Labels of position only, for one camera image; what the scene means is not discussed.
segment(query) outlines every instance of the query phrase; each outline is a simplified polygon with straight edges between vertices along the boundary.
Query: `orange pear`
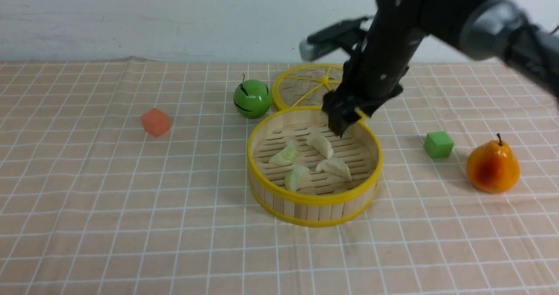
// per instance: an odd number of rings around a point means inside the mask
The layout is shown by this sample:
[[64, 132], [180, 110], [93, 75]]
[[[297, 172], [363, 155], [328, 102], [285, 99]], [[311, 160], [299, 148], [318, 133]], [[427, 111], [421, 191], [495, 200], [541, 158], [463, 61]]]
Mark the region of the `orange pear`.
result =
[[466, 162], [466, 173], [472, 185], [487, 193], [504, 193], [518, 182], [521, 168], [510, 146], [491, 140], [475, 148]]

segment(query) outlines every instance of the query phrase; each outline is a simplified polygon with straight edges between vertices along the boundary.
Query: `white wall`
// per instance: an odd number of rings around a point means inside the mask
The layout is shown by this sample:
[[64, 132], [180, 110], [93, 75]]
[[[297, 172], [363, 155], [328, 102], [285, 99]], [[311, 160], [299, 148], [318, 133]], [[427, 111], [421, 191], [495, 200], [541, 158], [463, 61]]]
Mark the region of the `white wall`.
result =
[[[559, 22], [559, 0], [517, 2], [548, 30]], [[299, 61], [309, 33], [375, 9], [374, 0], [0, 0], [0, 60]], [[427, 40], [414, 60], [465, 58]]]

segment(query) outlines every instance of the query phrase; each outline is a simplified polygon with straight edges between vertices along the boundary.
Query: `yellow rim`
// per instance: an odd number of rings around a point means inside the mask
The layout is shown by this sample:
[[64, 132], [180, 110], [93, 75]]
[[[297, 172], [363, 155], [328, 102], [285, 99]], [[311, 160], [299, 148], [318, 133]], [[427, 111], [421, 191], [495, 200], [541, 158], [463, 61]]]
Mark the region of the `yellow rim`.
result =
[[[282, 100], [281, 98], [281, 94], [280, 94], [280, 85], [281, 83], [285, 80], [285, 79], [300, 79], [300, 80], [311, 80], [314, 81], [314, 79], [312, 78], [299, 78], [299, 77], [289, 77], [289, 75], [291, 75], [294, 72], [297, 72], [301, 69], [304, 68], [313, 68], [313, 67], [327, 67], [327, 79], [328, 79], [328, 74], [330, 72], [330, 69], [332, 68], [336, 68], [339, 70], [343, 69], [343, 66], [340, 65], [328, 65], [328, 64], [305, 64], [305, 65], [299, 65], [299, 66], [295, 66], [289, 70], [287, 70], [286, 72], [284, 72], [283, 74], [281, 74], [274, 82], [273, 86], [272, 86], [272, 102], [274, 104], [274, 107], [276, 108], [276, 110], [280, 111], [280, 110], [285, 110], [287, 108], [289, 108], [289, 106]], [[297, 104], [299, 104], [304, 98], [306, 98], [309, 94], [311, 94], [313, 91], [317, 90], [320, 86], [326, 86], [328, 89], [330, 89], [330, 87], [327, 84], [323, 83], [323, 80], [316, 80], [318, 82], [318, 86], [314, 87], [312, 90], [310, 90], [309, 92], [307, 92], [301, 99], [299, 99], [299, 101], [297, 101], [295, 104], [293, 104], [293, 106], [296, 106]]]
[[254, 190], [254, 187], [252, 186], [252, 182], [250, 181], [250, 179], [249, 179], [249, 186], [250, 186], [250, 191], [252, 192], [252, 195], [254, 196], [254, 199], [268, 213], [270, 213], [274, 217], [279, 218], [282, 221], [285, 221], [285, 222], [288, 222], [288, 223], [291, 223], [291, 224], [295, 224], [295, 225], [299, 225], [299, 226], [307, 226], [307, 227], [336, 226], [336, 225], [340, 225], [342, 223], [351, 221], [352, 219], [356, 218], [358, 215], [361, 215], [361, 213], [363, 213], [363, 211], [365, 211], [365, 209], [367, 209], [367, 207], [369, 207], [371, 202], [375, 199], [375, 196], [377, 195], [377, 192], [379, 191], [379, 184], [377, 184], [375, 186], [375, 191], [373, 192], [373, 195], [371, 196], [371, 198], [367, 199], [367, 202], [363, 205], [363, 207], [359, 208], [359, 210], [353, 212], [352, 214], [350, 214], [348, 216], [338, 218], [338, 219], [335, 219], [335, 220], [328, 220], [328, 221], [308, 221], [308, 220], [301, 220], [299, 218], [290, 217], [290, 216], [284, 215], [283, 213], [277, 212], [276, 210], [272, 209], [272, 207], [270, 207], [268, 204], [266, 204], [266, 202], [264, 202], [264, 200], [262, 200], [262, 198], [260, 198], [258, 196], [258, 194], [256, 193], [256, 190]]
[[348, 190], [346, 192], [339, 193], [339, 194], [332, 194], [332, 195], [327, 195], [327, 196], [312, 196], [312, 195], [307, 195], [307, 194], [299, 194], [299, 193], [290, 192], [286, 189], [283, 189], [283, 188], [277, 186], [273, 182], [270, 182], [258, 170], [258, 168], [256, 166], [256, 163], [254, 162], [254, 158], [251, 155], [250, 150], [252, 150], [252, 143], [253, 143], [253, 140], [254, 140], [254, 136], [260, 130], [260, 128], [262, 128], [262, 126], [264, 126], [264, 124], [266, 124], [270, 120], [273, 120], [273, 118], [276, 118], [278, 116], [281, 116], [282, 114], [290, 113], [290, 112], [293, 112], [293, 111], [296, 111], [296, 110], [320, 110], [320, 106], [295, 106], [295, 107], [287, 108], [286, 110], [281, 110], [277, 113], [274, 113], [274, 114], [268, 116], [267, 118], [262, 120], [262, 122], [260, 122], [260, 124], [258, 124], [256, 126], [256, 128], [254, 128], [254, 130], [252, 131], [252, 134], [250, 134], [250, 138], [248, 140], [248, 143], [246, 144], [246, 157], [247, 157], [249, 169], [250, 169], [251, 172], [253, 172], [257, 182], [259, 184], [263, 185], [264, 188], [266, 188], [266, 190], [268, 192], [270, 192], [270, 193], [274, 194], [275, 196], [280, 197], [284, 200], [291, 201], [295, 204], [303, 204], [303, 205], [306, 205], [306, 206], [334, 205], [334, 204], [340, 204], [340, 203], [346, 202], [348, 200], [352, 200], [352, 199], [355, 199], [355, 198], [359, 197], [361, 194], [365, 193], [369, 188], [371, 188], [377, 180], [379, 180], [381, 170], [383, 168], [383, 163], [384, 163], [383, 151], [381, 149], [381, 145], [379, 143], [379, 140], [376, 138], [375, 134], [365, 124], [365, 122], [363, 120], [360, 120], [360, 121], [357, 122], [357, 124], [359, 124], [359, 126], [361, 126], [364, 130], [367, 131], [368, 134], [371, 135], [371, 137], [373, 138], [373, 140], [375, 142], [377, 150], [379, 152], [379, 161], [377, 162], [377, 167], [375, 168], [375, 171], [364, 182], [362, 182], [361, 185], [353, 188], [352, 190]]

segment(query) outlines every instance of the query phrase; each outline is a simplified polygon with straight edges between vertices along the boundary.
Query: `foam block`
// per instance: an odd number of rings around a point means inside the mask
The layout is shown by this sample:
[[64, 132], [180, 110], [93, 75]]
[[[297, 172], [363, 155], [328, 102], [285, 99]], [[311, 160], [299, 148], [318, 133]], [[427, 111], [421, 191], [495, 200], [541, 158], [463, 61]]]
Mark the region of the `foam block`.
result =
[[165, 134], [171, 128], [169, 116], [158, 108], [152, 108], [141, 117], [141, 124], [144, 130], [155, 138]]
[[448, 158], [454, 147], [454, 142], [445, 131], [430, 132], [425, 138], [423, 149], [433, 159]]

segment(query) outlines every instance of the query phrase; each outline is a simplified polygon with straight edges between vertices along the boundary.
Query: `green cube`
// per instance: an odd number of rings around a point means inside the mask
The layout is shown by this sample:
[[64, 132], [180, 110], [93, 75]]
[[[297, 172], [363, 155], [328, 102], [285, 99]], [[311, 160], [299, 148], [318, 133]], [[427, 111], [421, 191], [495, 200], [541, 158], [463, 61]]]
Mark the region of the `green cube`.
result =
[[431, 158], [448, 158], [454, 142], [445, 131], [430, 132], [423, 143], [423, 148]]

